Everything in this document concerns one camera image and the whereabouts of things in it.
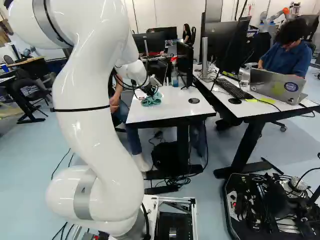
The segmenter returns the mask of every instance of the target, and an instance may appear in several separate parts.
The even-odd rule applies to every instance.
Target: red object
[[[284,13],[284,14],[289,14],[289,13],[290,13],[289,8],[285,7],[285,8],[283,9],[283,13]]]

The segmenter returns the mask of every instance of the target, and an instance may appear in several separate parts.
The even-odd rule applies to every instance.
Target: floor
[[[320,103],[320,80],[314,77],[315,72],[318,70],[310,67],[304,92],[309,94],[311,100]],[[49,114],[45,122],[14,125],[0,137],[1,239],[49,240],[65,222],[46,206],[45,192],[52,171],[69,147],[61,134],[55,115],[50,113],[48,107],[43,109]],[[200,240],[230,239],[220,196],[223,181],[214,178],[213,170],[231,163],[246,125],[242,124],[219,134],[214,129],[214,122],[218,119],[219,116],[216,116],[206,121],[209,163],[204,173],[193,177],[191,183],[179,192],[164,194],[168,197],[196,197]],[[318,113],[316,118],[294,117],[283,120],[281,122],[288,127],[285,133],[281,132],[278,126],[268,123],[250,161],[259,161],[263,156],[292,176],[301,176],[308,169],[319,167],[319,120]],[[149,161],[153,146],[148,143],[148,139],[153,136],[154,131],[139,131],[142,148]],[[167,141],[175,140],[174,128],[163,131]],[[126,135],[119,133],[119,138],[127,147]],[[68,166],[71,155],[70,153],[62,162],[60,169]],[[193,163],[202,161],[195,156],[194,151],[191,153],[191,160]],[[75,156],[72,164],[81,162],[82,160]],[[320,184],[317,180],[319,174],[314,171],[305,177],[313,190]],[[145,187],[149,186],[150,183],[145,181]]]

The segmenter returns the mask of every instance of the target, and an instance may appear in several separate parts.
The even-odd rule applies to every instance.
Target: yellow sticky note
[[[269,103],[269,104],[275,104],[275,103],[276,103],[276,100],[274,100],[274,99],[272,99],[272,98],[262,97],[262,98],[260,98],[259,100],[264,101],[264,102],[267,102],[267,103]]]
[[[256,103],[258,102],[257,99],[245,99],[246,102],[249,102],[249,103]]]

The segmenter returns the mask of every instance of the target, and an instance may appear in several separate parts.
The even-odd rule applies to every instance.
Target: water bottle
[[[178,69],[177,69],[177,57],[171,58],[172,62],[172,71],[171,71],[171,82],[173,87],[179,87],[178,80]]]

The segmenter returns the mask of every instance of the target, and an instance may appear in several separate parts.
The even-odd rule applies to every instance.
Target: keyboard
[[[218,78],[215,83],[234,96],[236,99],[254,99],[251,94],[243,91],[226,79]]]

